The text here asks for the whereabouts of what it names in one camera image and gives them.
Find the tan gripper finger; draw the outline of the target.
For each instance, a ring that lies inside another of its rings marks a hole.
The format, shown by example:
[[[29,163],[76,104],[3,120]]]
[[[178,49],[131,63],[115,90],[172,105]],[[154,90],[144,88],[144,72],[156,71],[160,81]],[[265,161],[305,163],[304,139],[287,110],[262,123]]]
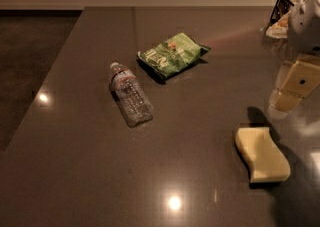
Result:
[[[319,85],[319,56],[300,54],[294,61],[284,61],[269,99],[270,117],[286,118]]]

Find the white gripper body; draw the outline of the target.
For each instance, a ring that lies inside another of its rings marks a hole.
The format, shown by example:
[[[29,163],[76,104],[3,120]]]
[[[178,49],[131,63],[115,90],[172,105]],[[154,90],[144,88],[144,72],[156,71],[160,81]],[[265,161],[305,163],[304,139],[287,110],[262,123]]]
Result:
[[[320,0],[299,0],[288,19],[288,42],[298,52],[320,54]]]

